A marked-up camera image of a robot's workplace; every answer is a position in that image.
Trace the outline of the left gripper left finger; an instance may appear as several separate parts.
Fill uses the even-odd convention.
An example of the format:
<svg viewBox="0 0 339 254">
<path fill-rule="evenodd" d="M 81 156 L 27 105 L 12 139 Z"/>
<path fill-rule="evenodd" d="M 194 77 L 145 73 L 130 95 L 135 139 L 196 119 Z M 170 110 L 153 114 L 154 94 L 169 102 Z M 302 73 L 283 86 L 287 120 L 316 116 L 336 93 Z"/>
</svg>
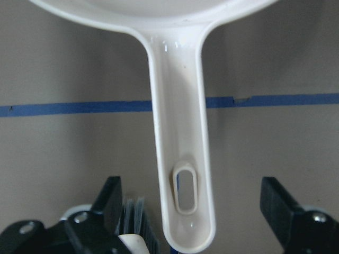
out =
<svg viewBox="0 0 339 254">
<path fill-rule="evenodd" d="M 1 232 L 1 253 L 124 253 L 115 232 L 121 212 L 121 178 L 109 177 L 88 211 L 50 228 L 38 220 L 7 226 Z"/>
</svg>

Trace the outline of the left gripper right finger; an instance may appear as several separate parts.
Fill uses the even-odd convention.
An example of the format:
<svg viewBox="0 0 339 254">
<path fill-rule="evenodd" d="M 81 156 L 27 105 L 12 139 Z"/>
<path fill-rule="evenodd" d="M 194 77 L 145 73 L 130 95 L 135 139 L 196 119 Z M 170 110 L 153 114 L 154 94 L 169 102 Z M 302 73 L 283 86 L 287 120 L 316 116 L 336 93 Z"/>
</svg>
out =
<svg viewBox="0 0 339 254">
<path fill-rule="evenodd" d="M 338 253 L 338 221 L 300 205 L 274 177 L 263 177 L 260 210 L 284 253 Z"/>
</svg>

